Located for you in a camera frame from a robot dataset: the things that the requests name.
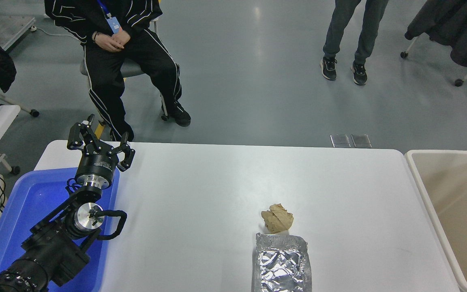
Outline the person's right hand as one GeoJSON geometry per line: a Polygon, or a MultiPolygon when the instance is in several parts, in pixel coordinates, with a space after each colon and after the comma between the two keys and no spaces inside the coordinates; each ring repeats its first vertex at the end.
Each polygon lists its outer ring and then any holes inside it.
{"type": "Polygon", "coordinates": [[[95,35],[94,42],[108,52],[120,52],[124,49],[122,44],[119,44],[118,41],[115,41],[111,36],[106,34],[95,35]]]}

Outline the person's left hand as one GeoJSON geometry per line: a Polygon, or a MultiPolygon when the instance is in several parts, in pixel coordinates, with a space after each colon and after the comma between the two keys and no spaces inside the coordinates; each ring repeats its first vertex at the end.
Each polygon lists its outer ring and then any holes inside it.
{"type": "Polygon", "coordinates": [[[124,30],[120,30],[119,32],[113,34],[111,38],[121,47],[123,47],[131,40],[131,36],[128,34],[128,32],[124,30]]]}

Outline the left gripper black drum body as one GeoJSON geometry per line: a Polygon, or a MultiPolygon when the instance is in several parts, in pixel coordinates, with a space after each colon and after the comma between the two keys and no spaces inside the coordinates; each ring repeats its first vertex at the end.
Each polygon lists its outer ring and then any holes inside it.
{"type": "Polygon", "coordinates": [[[86,145],[75,175],[76,181],[83,183],[89,176],[97,176],[107,183],[112,183],[119,160],[118,155],[110,155],[110,151],[109,148],[102,146],[98,152],[97,146],[86,145]]]}

